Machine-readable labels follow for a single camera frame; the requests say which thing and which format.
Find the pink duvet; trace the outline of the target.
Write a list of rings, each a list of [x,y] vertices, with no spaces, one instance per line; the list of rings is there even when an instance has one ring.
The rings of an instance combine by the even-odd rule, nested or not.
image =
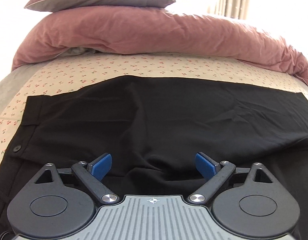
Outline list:
[[[71,48],[103,53],[180,53],[229,57],[287,73],[308,86],[306,57],[284,38],[239,20],[165,9],[96,6],[54,12],[17,49],[12,69],[54,59]]]

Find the cherry print bed sheet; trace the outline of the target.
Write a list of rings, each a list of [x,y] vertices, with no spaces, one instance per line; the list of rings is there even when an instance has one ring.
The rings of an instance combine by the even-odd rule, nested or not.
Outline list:
[[[117,76],[185,77],[246,83],[303,93],[308,86],[286,73],[250,66],[229,58],[181,54],[89,54],[17,68],[0,82],[0,163],[31,95],[55,95]]]

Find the black pants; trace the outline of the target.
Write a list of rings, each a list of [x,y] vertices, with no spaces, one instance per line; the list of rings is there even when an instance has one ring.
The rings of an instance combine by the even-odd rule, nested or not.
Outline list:
[[[203,184],[197,152],[239,167],[264,164],[297,200],[294,236],[308,239],[308,100],[247,84],[121,76],[78,91],[30,96],[0,165],[7,206],[46,163],[68,168],[104,153],[103,183],[125,194],[188,196]]]

